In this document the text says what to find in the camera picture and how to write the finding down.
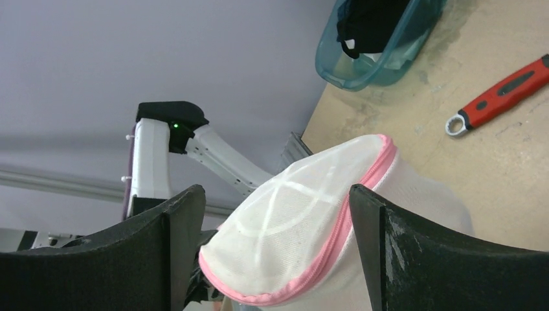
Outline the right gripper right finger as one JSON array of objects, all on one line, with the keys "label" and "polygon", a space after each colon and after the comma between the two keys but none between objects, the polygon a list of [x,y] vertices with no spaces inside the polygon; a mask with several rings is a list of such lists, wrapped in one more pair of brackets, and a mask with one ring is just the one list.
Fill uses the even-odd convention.
[{"label": "right gripper right finger", "polygon": [[374,310],[547,310],[548,253],[444,227],[363,185],[349,204]]}]

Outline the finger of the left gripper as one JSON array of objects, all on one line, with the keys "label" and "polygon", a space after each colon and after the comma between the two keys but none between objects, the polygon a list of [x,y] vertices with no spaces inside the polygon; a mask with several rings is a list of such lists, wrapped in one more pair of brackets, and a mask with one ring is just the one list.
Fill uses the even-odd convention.
[{"label": "finger of the left gripper", "polygon": [[202,303],[203,301],[221,302],[224,295],[217,290],[205,277],[199,265],[199,251],[217,233],[216,229],[202,231],[196,247],[193,269],[189,278],[189,285],[186,292],[186,304],[190,302]]}]

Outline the black bra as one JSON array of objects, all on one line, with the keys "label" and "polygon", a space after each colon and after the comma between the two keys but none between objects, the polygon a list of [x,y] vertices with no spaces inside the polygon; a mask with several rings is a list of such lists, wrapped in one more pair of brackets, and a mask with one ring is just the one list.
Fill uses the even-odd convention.
[{"label": "black bra", "polygon": [[346,0],[337,9],[337,41],[355,40],[357,52],[342,50],[352,59],[362,53],[383,52],[409,0]]}]

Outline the teal plastic bin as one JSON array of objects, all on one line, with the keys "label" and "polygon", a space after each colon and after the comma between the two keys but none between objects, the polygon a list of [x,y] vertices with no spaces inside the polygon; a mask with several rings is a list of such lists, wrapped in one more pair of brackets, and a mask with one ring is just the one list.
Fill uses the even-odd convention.
[{"label": "teal plastic bin", "polygon": [[317,46],[315,68],[347,91],[389,86],[408,71],[445,1],[337,1]]}]

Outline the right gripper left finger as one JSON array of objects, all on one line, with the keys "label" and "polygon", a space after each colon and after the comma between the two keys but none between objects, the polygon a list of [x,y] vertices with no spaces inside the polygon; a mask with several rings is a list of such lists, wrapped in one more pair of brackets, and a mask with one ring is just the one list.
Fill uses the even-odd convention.
[{"label": "right gripper left finger", "polygon": [[193,185],[61,248],[1,254],[2,310],[183,310],[205,213]]}]

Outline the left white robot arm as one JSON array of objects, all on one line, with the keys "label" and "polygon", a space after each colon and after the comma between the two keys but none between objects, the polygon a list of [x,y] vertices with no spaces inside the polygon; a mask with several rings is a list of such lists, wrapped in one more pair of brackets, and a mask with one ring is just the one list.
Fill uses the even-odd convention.
[{"label": "left white robot arm", "polygon": [[168,155],[183,154],[232,185],[243,198],[272,177],[227,144],[191,102],[143,102],[131,134],[125,189],[67,176],[1,168],[1,185],[123,203],[127,219],[171,196]]}]

